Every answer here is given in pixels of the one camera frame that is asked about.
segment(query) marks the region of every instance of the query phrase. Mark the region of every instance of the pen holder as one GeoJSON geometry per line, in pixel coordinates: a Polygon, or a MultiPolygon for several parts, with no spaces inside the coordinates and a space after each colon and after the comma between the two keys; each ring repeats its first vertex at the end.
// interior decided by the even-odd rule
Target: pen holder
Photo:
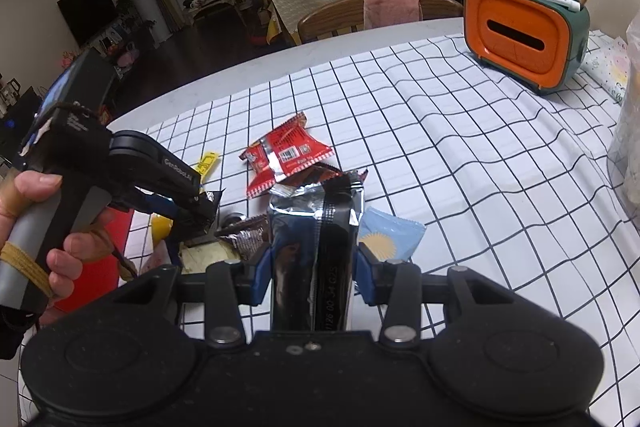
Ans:
{"type": "Polygon", "coordinates": [[[465,40],[481,62],[537,92],[552,92],[580,67],[589,12],[548,0],[465,0],[465,40]]]}

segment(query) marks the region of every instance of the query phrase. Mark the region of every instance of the silver foil packet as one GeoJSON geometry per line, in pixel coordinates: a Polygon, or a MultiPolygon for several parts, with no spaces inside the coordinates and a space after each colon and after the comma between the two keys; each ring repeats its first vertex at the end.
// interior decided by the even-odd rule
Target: silver foil packet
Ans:
{"type": "Polygon", "coordinates": [[[320,184],[271,189],[272,330],[347,328],[363,211],[364,188],[357,172],[320,184]]]}
{"type": "Polygon", "coordinates": [[[244,261],[268,240],[267,216],[255,216],[216,232],[216,237],[229,243],[244,261]]]}

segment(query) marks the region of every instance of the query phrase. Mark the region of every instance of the dark wooden floor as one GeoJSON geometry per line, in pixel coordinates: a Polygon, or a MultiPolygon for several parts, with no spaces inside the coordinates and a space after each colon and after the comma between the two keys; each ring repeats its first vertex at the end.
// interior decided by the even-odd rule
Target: dark wooden floor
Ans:
{"type": "Polygon", "coordinates": [[[208,16],[181,29],[138,59],[114,97],[114,117],[203,76],[286,47],[276,42],[254,46],[250,31],[235,10],[208,16]]]}

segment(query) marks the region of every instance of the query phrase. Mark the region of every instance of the barcode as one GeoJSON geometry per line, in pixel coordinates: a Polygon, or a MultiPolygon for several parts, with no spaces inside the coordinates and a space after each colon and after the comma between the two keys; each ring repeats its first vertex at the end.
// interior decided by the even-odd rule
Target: barcode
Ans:
{"type": "Polygon", "coordinates": [[[298,156],[300,156],[298,148],[295,145],[292,145],[288,149],[280,152],[280,161],[288,162],[293,158],[297,158],[298,156]]]}

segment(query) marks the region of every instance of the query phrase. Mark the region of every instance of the brown chocolate wrapper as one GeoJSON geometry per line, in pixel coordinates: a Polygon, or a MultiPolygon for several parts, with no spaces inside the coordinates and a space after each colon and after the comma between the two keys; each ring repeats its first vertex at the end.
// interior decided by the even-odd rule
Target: brown chocolate wrapper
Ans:
{"type": "Polygon", "coordinates": [[[220,241],[230,244],[238,252],[242,260],[249,258],[265,241],[269,241],[269,224],[266,214],[251,217],[216,232],[220,241]]]}
{"type": "MultiPolygon", "coordinates": [[[[322,183],[331,178],[335,178],[337,176],[342,176],[347,172],[342,172],[337,167],[332,165],[328,165],[324,162],[318,162],[315,165],[311,165],[306,168],[302,172],[297,172],[296,174],[289,176],[287,179],[280,182],[281,185],[287,185],[287,187],[304,187],[305,185],[311,185],[313,183],[322,183]]],[[[369,174],[369,170],[365,170],[360,176],[360,181],[364,183],[364,180],[367,179],[367,175],[369,174]]]]}

